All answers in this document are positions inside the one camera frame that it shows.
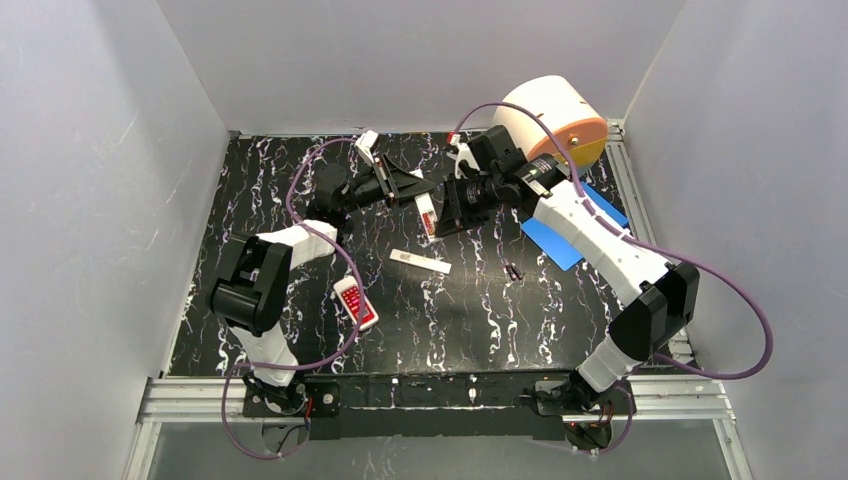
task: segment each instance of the white plastic piece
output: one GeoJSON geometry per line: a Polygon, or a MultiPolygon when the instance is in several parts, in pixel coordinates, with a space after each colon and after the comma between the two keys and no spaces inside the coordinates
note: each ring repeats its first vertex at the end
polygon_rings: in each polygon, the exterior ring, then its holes
{"type": "Polygon", "coordinates": [[[668,351],[672,355],[692,355],[692,347],[689,345],[689,342],[680,342],[672,339],[667,345],[668,351]]]}
{"type": "MultiPolygon", "coordinates": [[[[350,321],[356,322],[356,319],[359,318],[359,306],[361,305],[359,301],[359,286],[356,285],[356,279],[352,276],[347,276],[339,280],[333,285],[333,291],[336,292],[336,296],[342,301],[342,305],[344,305],[350,321]]],[[[365,297],[365,316],[362,318],[362,325],[359,327],[359,331],[368,330],[379,319],[380,316],[377,315],[377,311],[374,310],[371,301],[368,300],[368,297],[365,297]]]]}
{"type": "MultiPolygon", "coordinates": [[[[331,239],[336,238],[336,229],[329,223],[318,220],[305,220],[303,223],[318,230],[331,239]]],[[[332,245],[317,235],[312,235],[302,227],[294,226],[276,232],[256,235],[270,243],[283,243],[292,247],[292,259],[289,270],[299,267],[313,258],[330,255],[335,250],[332,245]]]]}
{"type": "MultiPolygon", "coordinates": [[[[420,168],[409,172],[418,178],[424,178],[424,173],[420,168]]],[[[436,215],[436,208],[433,206],[433,199],[429,193],[422,193],[415,196],[415,205],[418,207],[418,216],[421,218],[421,225],[427,233],[427,240],[430,243],[441,240],[436,236],[436,222],[439,217],[436,215]]]]}
{"type": "Polygon", "coordinates": [[[434,272],[444,273],[445,275],[450,273],[450,263],[446,263],[441,260],[436,260],[435,258],[422,257],[420,255],[404,252],[403,250],[398,250],[396,248],[392,250],[392,254],[389,255],[389,258],[396,262],[426,268],[427,270],[433,270],[434,272]]]}
{"type": "Polygon", "coordinates": [[[360,135],[356,139],[356,143],[353,144],[354,148],[356,148],[356,153],[359,154],[359,158],[368,165],[374,164],[374,154],[371,153],[371,149],[374,148],[374,144],[377,143],[377,137],[379,136],[380,134],[374,130],[368,130],[360,135]]]}
{"type": "Polygon", "coordinates": [[[641,363],[622,353],[607,335],[589,358],[577,367],[577,371],[596,392],[603,392],[641,363]]]}
{"type": "MultiPolygon", "coordinates": [[[[254,337],[249,331],[233,327],[231,332],[241,342],[242,348],[247,352],[247,358],[251,362],[273,363],[276,365],[297,365],[297,358],[289,350],[286,336],[279,325],[263,333],[261,337],[254,337]]],[[[263,382],[277,387],[286,387],[294,377],[294,370],[271,370],[269,368],[257,368],[254,376],[263,382]]]]}
{"type": "Polygon", "coordinates": [[[480,170],[480,165],[477,163],[477,160],[474,159],[474,155],[471,153],[471,149],[468,148],[467,143],[460,143],[456,146],[459,150],[456,156],[454,157],[453,164],[453,174],[456,178],[465,178],[465,174],[462,173],[462,170],[459,169],[459,162],[465,160],[468,162],[468,166],[474,168],[476,170],[480,170]]]}
{"type": "MultiPolygon", "coordinates": [[[[550,198],[541,198],[533,212],[536,220],[555,230],[598,269],[618,299],[630,305],[642,293],[643,282],[654,283],[668,272],[663,256],[625,243],[602,227],[580,203],[571,182],[560,182],[550,198]]],[[[593,202],[597,216],[615,225],[593,202]]]]}

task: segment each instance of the aluminum frame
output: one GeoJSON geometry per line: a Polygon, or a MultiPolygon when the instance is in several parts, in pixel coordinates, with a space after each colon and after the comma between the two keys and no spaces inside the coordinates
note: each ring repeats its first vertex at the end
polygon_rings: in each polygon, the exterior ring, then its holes
{"type": "MultiPolygon", "coordinates": [[[[606,145],[607,160],[621,193],[625,212],[633,235],[655,244],[648,214],[640,201],[639,189],[633,176],[632,164],[624,144],[621,122],[610,120],[606,145]]],[[[669,343],[672,355],[687,362],[692,359],[685,331],[669,343]]],[[[630,377],[636,402],[634,421],[650,420],[712,420],[722,454],[732,480],[751,480],[745,453],[736,432],[736,417],[727,398],[724,385],[694,375],[637,375],[630,377]]],[[[221,397],[224,379],[168,377],[151,380],[139,409],[138,424],[125,479],[146,479],[156,450],[163,423],[209,423],[221,421],[221,397]]],[[[230,384],[227,392],[228,421],[233,423],[298,423],[296,418],[246,418],[241,414],[246,387],[239,381],[230,384]]],[[[564,422],[595,419],[596,416],[565,415],[564,422]]],[[[615,421],[623,421],[617,416],[615,421]]]]}

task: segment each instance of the white enclosure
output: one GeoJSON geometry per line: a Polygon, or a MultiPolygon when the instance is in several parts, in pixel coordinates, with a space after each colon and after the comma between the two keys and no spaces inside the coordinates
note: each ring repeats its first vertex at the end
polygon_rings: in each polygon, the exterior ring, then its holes
{"type": "MultiPolygon", "coordinates": [[[[120,477],[227,130],[448,130],[560,74],[626,115],[658,243],[726,271],[773,320],[772,363],[726,387],[754,476],[843,478],[848,5],[814,3],[3,2],[3,477],[120,477]]],[[[756,320],[701,285],[698,359],[750,366],[756,320]]]]}
{"type": "Polygon", "coordinates": [[[3,478],[119,478],[227,132],[153,1],[0,5],[3,478]]]}
{"type": "Polygon", "coordinates": [[[621,118],[683,0],[159,4],[229,130],[312,134],[449,130],[552,73],[621,118]]]}
{"type": "MultiPolygon", "coordinates": [[[[814,4],[687,2],[626,122],[657,241],[737,278],[772,318],[771,364],[726,382],[764,479],[848,469],[848,5],[814,4]]],[[[698,358],[753,365],[756,319],[701,285],[698,358]]]]}

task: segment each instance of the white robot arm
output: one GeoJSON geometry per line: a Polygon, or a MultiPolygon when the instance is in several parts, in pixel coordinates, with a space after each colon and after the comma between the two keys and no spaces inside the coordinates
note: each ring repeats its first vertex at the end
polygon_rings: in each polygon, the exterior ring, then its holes
{"type": "MultiPolygon", "coordinates": [[[[317,220],[304,223],[330,238],[336,236],[336,228],[330,224],[317,220]]],[[[288,272],[331,253],[330,244],[299,226],[230,237],[209,305],[213,313],[225,319],[250,361],[297,365],[279,325],[288,272]]],[[[286,387],[294,373],[257,368],[254,376],[268,385],[286,387]]]]}
{"type": "Polygon", "coordinates": [[[685,263],[673,265],[661,255],[625,242],[622,237],[629,235],[627,231],[616,236],[601,226],[596,216],[604,216],[610,224],[612,219],[597,206],[595,214],[586,210],[568,169],[548,154],[527,159],[505,126],[496,125],[467,145],[455,147],[456,171],[461,175],[445,181],[446,198],[436,235],[476,228],[488,220],[490,210],[502,205],[520,208],[582,253],[625,305],[604,341],[556,395],[560,403],[591,408],[689,322],[697,269],[685,263]],[[473,163],[467,161],[469,154],[473,163]]]}

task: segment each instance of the black table surface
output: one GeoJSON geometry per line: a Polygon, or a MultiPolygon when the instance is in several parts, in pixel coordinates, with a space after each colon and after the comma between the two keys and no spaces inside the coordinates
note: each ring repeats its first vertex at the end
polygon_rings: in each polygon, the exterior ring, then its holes
{"type": "MultiPolygon", "coordinates": [[[[401,168],[421,168],[436,182],[451,171],[442,133],[393,134],[379,149],[401,168]]],[[[230,231],[269,232],[292,225],[285,210],[289,182],[307,151],[331,137],[253,137],[230,142],[209,214],[170,376],[220,376],[246,356],[238,340],[203,304],[230,231]]],[[[316,161],[363,168],[350,144],[333,145],[316,161]]],[[[601,160],[586,182],[623,211],[612,173],[601,160]]],[[[310,168],[297,188],[305,210],[310,168]]],[[[443,192],[433,193],[440,211],[443,192]]],[[[610,286],[586,261],[563,271],[521,232],[523,214],[497,212],[487,225],[428,243],[415,205],[373,205],[352,215],[344,244],[380,316],[324,372],[411,373],[576,367],[604,338],[621,311],[610,286]],[[397,248],[452,264],[443,275],[389,259],[397,248]],[[504,263],[523,280],[510,281],[504,263]]],[[[301,364],[336,351],[351,322],[332,293],[348,267],[338,256],[291,272],[280,325],[301,364]]]]}

